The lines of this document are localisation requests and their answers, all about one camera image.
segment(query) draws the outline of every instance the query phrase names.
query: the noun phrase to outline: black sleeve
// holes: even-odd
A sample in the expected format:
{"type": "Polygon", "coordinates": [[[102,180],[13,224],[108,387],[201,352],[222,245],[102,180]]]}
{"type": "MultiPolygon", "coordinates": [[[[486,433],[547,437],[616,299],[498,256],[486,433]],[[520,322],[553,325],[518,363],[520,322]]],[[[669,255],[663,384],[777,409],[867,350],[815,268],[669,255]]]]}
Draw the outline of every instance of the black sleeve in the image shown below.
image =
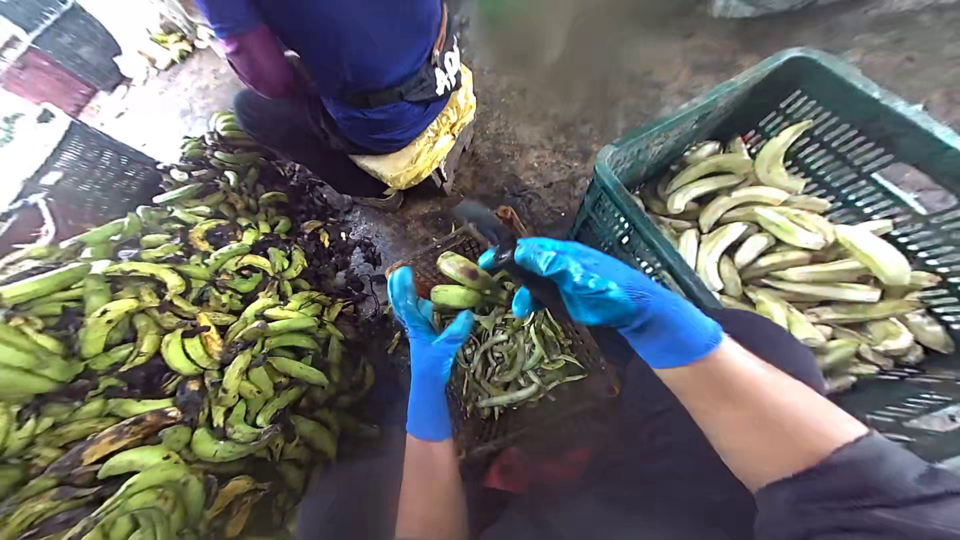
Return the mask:
{"type": "Polygon", "coordinates": [[[757,540],[960,538],[960,477],[871,432],[756,493],[757,540]]]}

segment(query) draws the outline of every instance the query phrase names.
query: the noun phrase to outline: black belt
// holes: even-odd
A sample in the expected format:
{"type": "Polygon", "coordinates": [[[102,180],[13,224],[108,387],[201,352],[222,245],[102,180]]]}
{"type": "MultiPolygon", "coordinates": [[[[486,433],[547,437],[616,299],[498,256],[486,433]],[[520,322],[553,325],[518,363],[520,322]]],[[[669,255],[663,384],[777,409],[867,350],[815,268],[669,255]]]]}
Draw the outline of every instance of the black belt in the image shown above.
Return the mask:
{"type": "Polygon", "coordinates": [[[453,35],[453,19],[447,16],[444,4],[441,32],[430,57],[417,73],[397,86],[352,93],[342,100],[357,109],[376,109],[401,101],[437,101],[460,89],[461,79],[460,47],[457,46],[457,37],[453,35]]]}

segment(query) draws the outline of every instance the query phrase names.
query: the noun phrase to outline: hand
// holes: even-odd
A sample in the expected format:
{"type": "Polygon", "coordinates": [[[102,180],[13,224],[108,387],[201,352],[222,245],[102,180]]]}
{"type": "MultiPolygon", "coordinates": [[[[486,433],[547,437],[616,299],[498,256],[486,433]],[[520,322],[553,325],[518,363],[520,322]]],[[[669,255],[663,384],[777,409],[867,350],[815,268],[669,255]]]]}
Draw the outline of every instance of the hand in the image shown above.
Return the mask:
{"type": "Polygon", "coordinates": [[[414,271],[396,270],[387,280],[387,295],[396,318],[410,339],[410,400],[407,433],[423,441],[443,441],[453,435],[446,407],[446,382],[457,351],[473,328],[473,313],[461,311],[443,333],[433,328],[433,304],[417,297],[414,271]]]}
{"type": "MultiPolygon", "coordinates": [[[[514,260],[553,280],[579,324],[617,329],[651,367],[684,366],[720,344],[723,331],[687,300],[619,260],[578,243],[521,238],[514,260]]],[[[492,251],[480,257],[489,267],[492,251]]],[[[521,287],[513,311],[525,317],[540,304],[521,287]]]]}

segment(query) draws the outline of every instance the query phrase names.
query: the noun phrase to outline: person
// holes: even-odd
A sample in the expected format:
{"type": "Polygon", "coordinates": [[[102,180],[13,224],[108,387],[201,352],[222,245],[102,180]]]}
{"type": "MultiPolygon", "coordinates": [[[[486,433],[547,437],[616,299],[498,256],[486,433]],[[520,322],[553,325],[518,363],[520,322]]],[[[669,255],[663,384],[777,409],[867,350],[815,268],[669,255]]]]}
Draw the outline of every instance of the person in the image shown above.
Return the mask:
{"type": "MultiPolygon", "coordinates": [[[[642,361],[628,366],[614,456],[545,503],[508,507],[481,538],[960,538],[960,478],[826,399],[812,356],[780,327],[735,309],[721,324],[575,242],[521,239],[515,260],[557,284],[576,322],[616,329],[642,361]],[[775,367],[801,353],[789,374],[775,367]],[[636,385],[644,372],[662,392],[636,385]]],[[[411,354],[396,538],[468,538],[444,389],[472,314],[437,333],[409,267],[388,294],[411,354]]],[[[519,317],[538,307],[524,288],[513,299],[519,317]]]]}
{"type": "Polygon", "coordinates": [[[198,0],[198,7],[249,87],[233,101],[240,127],[357,202],[398,209],[402,192],[385,193],[351,156],[406,148],[460,89],[445,4],[198,0]]]}

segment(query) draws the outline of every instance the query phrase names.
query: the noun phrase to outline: concrete floor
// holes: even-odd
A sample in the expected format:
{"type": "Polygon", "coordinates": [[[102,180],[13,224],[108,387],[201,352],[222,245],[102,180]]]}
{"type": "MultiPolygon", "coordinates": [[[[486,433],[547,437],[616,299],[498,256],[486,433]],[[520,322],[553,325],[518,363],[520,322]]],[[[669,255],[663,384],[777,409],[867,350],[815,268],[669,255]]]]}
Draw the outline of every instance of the concrete floor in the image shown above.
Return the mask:
{"type": "MultiPolygon", "coordinates": [[[[569,0],[564,16],[533,13],[530,20],[546,26],[496,38],[467,26],[479,100],[473,145],[452,197],[412,197],[393,215],[355,210],[384,263],[448,233],[449,211],[465,196],[512,205],[538,233],[563,235],[604,144],[788,47],[836,54],[960,129],[960,4],[899,12],[909,6],[849,0],[752,20],[708,18],[693,0],[661,4],[569,0]],[[538,48],[544,42],[550,45],[538,48]],[[534,53],[517,54],[531,47],[534,53]]],[[[475,20],[471,5],[460,8],[464,20],[475,20]]],[[[105,131],[168,160],[180,136],[202,131],[239,87],[223,62],[201,51],[105,104],[97,119],[105,131]]]]}

